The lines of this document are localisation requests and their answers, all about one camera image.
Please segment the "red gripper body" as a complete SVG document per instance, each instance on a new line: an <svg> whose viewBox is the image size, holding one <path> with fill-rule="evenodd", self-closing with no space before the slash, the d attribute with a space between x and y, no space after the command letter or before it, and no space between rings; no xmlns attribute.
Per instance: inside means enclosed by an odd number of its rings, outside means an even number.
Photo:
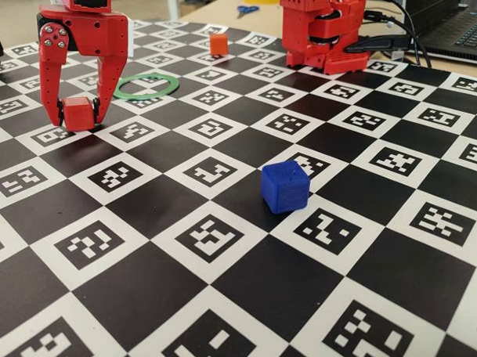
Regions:
<svg viewBox="0 0 477 357"><path fill-rule="evenodd" d="M39 6L40 44L83 56L128 56L128 19L111 0L55 0Z"/></svg>

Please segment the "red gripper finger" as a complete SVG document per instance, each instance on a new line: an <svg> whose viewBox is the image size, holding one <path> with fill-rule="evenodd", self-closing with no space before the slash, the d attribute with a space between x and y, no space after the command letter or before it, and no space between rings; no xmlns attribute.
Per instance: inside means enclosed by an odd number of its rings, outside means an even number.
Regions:
<svg viewBox="0 0 477 357"><path fill-rule="evenodd" d="M113 99L114 90L128 59L128 53L110 56L97 55L98 96L93 100L93 114L96 124L103 122L107 109Z"/></svg>
<svg viewBox="0 0 477 357"><path fill-rule="evenodd" d="M69 35L59 23L46 23L40 30L39 70L42 104L55 126L63 123L59 101L61 67L66 64Z"/></svg>

